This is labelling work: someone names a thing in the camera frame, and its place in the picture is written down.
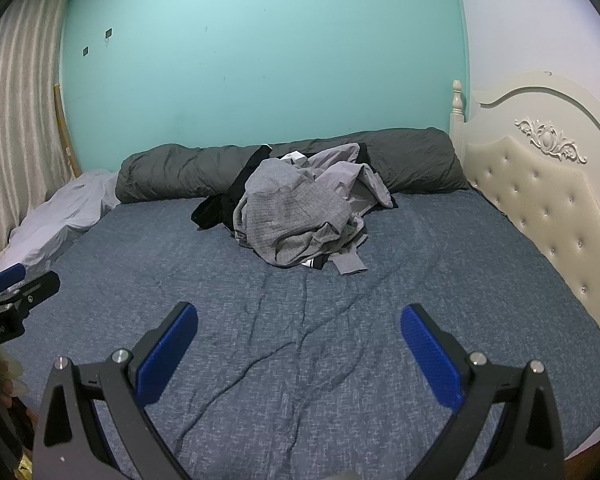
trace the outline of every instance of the wooden floor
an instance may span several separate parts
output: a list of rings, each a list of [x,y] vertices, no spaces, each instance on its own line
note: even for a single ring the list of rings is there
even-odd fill
[[[567,480],[588,480],[600,461],[600,442],[565,462]]]

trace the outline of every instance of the white wall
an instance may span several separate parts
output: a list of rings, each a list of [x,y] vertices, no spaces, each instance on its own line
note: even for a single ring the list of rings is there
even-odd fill
[[[471,89],[550,70],[600,99],[600,16],[589,0],[462,0]],[[470,116],[476,111],[470,104]]]

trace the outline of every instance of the carved floral ornament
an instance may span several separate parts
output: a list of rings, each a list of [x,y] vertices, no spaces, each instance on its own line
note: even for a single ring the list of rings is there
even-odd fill
[[[514,124],[530,137],[531,143],[545,155],[556,156],[558,159],[568,158],[580,164],[587,163],[587,157],[578,153],[578,147],[573,140],[567,140],[562,132],[557,132],[549,122],[541,123],[526,118],[515,121]]]

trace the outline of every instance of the teal wall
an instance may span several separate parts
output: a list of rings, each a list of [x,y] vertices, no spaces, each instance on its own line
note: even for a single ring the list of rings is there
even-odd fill
[[[69,0],[62,92],[78,160],[115,171],[165,142],[447,131],[462,19],[458,0]]]

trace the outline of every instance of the beige upholstered panel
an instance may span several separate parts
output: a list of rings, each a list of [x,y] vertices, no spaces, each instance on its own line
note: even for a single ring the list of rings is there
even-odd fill
[[[466,146],[464,173],[560,272],[600,325],[600,208],[585,175],[511,137]]]

